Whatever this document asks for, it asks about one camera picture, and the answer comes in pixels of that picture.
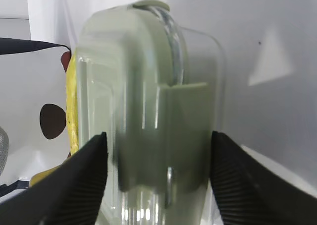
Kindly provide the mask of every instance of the yellow bag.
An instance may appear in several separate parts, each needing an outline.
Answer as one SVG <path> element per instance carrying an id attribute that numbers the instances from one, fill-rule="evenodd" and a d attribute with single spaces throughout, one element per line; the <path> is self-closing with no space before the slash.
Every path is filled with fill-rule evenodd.
<path id="1" fill-rule="evenodd" d="M 72 56 L 66 72 L 66 94 L 66 121 L 70 139 L 70 153 L 73 155 L 79 150 L 76 53 Z"/>

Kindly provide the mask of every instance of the white wall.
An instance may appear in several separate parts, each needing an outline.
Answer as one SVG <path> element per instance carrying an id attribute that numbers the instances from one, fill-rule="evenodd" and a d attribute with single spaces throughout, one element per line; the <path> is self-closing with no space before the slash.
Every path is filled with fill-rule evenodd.
<path id="1" fill-rule="evenodd" d="M 30 39 L 27 0 L 0 0 L 0 37 Z"/>
<path id="2" fill-rule="evenodd" d="M 0 17 L 27 19 L 27 0 L 0 0 Z"/>
<path id="3" fill-rule="evenodd" d="M 0 38 L 30 39 L 29 20 L 0 18 Z"/>
<path id="4" fill-rule="evenodd" d="M 227 56 L 222 131 L 317 187 L 317 0 L 164 0 Z"/>

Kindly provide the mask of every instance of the black strap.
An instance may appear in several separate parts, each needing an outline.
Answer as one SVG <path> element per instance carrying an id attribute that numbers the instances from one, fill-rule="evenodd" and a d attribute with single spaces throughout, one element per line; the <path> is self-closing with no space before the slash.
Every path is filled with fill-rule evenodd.
<path id="1" fill-rule="evenodd" d="M 66 47 L 65 45 L 32 40 L 0 38 L 0 55 L 34 52 L 47 48 Z"/>
<path id="2" fill-rule="evenodd" d="M 0 185 L 0 198 L 6 194 L 11 193 L 13 190 L 16 189 L 27 189 L 29 187 L 28 181 L 23 180 L 17 180 L 15 183 L 12 183 L 11 185 Z"/>
<path id="3" fill-rule="evenodd" d="M 211 186 L 224 225 L 316 225 L 317 199 L 212 134 Z"/>

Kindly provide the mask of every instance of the white surface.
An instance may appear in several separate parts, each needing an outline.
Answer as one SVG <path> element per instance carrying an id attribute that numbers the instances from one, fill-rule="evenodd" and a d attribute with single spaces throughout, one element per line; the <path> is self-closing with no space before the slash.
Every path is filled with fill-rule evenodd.
<path id="1" fill-rule="evenodd" d="M 0 56 L 0 122 L 10 141 L 0 184 L 61 164 L 69 153 L 67 129 L 55 139 L 44 137 L 40 111 L 44 104 L 66 109 L 66 74 L 60 56 L 68 51 L 56 47 L 36 52 Z"/>
<path id="2" fill-rule="evenodd" d="M 0 0 L 0 18 L 27 19 L 27 0 Z"/>
<path id="3" fill-rule="evenodd" d="M 29 21 L 0 18 L 0 38 L 31 39 Z"/>

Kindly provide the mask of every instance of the ribbed rubber pad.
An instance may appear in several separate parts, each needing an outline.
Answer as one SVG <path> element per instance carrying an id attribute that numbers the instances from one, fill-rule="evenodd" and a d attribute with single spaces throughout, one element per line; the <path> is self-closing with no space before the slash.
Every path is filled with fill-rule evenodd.
<path id="1" fill-rule="evenodd" d="M 106 134 L 92 138 L 59 169 L 0 205 L 1 225 L 94 225 L 107 178 Z"/>
<path id="2" fill-rule="evenodd" d="M 3 172 L 9 151 L 9 138 L 6 132 L 0 127 L 0 175 Z"/>
<path id="3" fill-rule="evenodd" d="M 211 186 L 225 225 L 316 225 L 317 200 L 212 135 Z"/>

